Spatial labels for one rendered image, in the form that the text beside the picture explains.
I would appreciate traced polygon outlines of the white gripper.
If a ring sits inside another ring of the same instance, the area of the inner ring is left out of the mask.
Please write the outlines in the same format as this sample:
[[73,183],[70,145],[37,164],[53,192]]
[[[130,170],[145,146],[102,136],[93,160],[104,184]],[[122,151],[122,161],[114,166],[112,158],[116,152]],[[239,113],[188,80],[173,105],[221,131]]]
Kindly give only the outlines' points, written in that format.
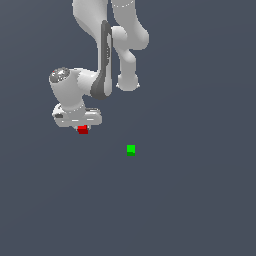
[[73,111],[64,111],[58,103],[53,109],[52,116],[59,127],[91,127],[102,123],[101,111],[97,108],[86,108],[84,105]]

